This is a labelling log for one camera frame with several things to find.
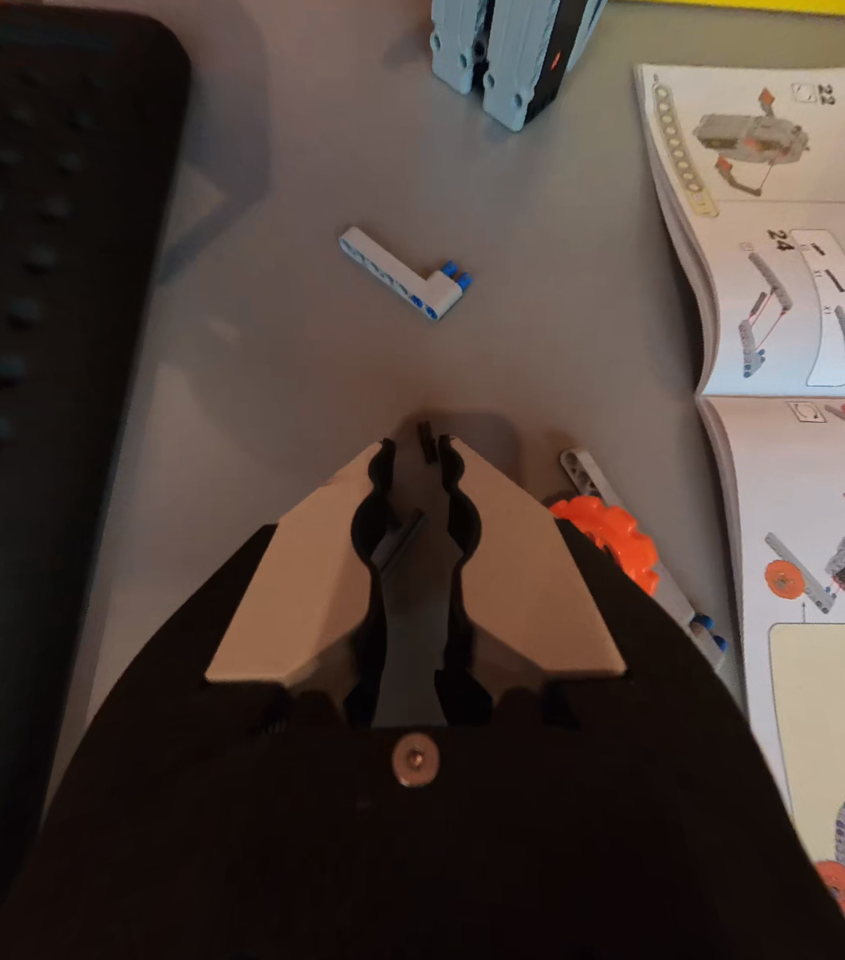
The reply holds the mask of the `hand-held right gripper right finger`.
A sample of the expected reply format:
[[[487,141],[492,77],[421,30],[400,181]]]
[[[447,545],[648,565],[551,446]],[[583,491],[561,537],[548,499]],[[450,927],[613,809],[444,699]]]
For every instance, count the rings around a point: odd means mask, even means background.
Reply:
[[[553,513],[464,440],[442,435],[438,451],[461,554],[434,675],[446,723],[487,725],[513,691],[623,678],[623,655]]]

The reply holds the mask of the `grey desk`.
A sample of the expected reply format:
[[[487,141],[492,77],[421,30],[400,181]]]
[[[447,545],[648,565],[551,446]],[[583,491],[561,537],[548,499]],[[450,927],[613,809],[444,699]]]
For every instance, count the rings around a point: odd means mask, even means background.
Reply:
[[[511,134],[430,68],[429,2],[84,2],[152,16],[188,125],[49,791],[141,647],[267,522],[370,442],[450,426],[536,497],[588,449],[730,643],[736,598],[693,394],[701,322],[669,246],[634,65],[845,66],[845,19],[607,6],[557,101]],[[427,277],[431,321],[347,256]]]

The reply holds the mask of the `orange wheel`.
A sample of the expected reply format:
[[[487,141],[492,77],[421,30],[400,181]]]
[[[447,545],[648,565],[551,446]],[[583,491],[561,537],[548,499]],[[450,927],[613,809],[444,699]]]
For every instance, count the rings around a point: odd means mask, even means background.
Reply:
[[[726,660],[727,641],[714,620],[694,606],[663,564],[656,543],[626,509],[594,457],[582,447],[563,450],[560,466],[575,492],[548,507],[570,522],[653,598],[693,641],[714,672]]]

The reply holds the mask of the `open instruction booklet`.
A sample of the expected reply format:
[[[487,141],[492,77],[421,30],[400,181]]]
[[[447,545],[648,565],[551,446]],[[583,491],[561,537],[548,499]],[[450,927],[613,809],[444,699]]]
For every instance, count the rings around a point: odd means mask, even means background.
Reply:
[[[696,298],[753,735],[845,915],[845,68],[634,68]]]

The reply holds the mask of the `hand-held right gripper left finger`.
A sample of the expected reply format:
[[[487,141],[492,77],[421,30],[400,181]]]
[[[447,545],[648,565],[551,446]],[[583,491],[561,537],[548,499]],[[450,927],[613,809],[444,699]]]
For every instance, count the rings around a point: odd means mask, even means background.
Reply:
[[[372,442],[285,512],[207,666],[212,685],[327,695],[347,721],[376,717],[387,655],[381,570],[396,445]]]

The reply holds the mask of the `grey axle rod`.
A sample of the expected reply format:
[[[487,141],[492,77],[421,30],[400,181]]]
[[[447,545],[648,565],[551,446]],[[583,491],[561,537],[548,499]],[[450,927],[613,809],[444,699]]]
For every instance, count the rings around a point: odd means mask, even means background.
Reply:
[[[384,536],[373,554],[373,562],[379,571],[380,578],[385,579],[395,570],[399,561],[425,528],[427,520],[423,510],[413,510],[404,523]]]

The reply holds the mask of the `grey angled beam blue pins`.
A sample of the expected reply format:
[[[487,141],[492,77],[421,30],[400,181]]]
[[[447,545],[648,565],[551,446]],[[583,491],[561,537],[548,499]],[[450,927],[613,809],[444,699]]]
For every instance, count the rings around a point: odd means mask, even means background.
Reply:
[[[453,261],[423,277],[355,226],[339,236],[338,244],[350,259],[431,322],[444,318],[473,283]]]

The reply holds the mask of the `black studded pad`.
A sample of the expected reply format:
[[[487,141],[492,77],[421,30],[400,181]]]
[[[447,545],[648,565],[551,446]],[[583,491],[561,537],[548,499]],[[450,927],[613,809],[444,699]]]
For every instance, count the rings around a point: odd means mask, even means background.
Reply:
[[[190,81],[150,16],[0,4],[0,903],[42,817]]]

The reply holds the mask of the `yellow plastic bin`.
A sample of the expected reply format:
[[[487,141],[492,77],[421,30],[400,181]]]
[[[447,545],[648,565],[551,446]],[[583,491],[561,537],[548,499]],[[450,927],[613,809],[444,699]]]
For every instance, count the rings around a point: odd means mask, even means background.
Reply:
[[[642,3],[845,18],[845,1],[643,1]]]

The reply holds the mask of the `grey toy brick robot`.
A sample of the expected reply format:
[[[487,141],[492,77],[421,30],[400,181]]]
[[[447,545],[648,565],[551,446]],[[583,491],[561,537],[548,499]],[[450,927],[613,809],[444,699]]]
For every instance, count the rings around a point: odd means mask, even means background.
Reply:
[[[481,91],[497,123],[521,131],[557,98],[605,1],[433,1],[431,69],[461,95]]]

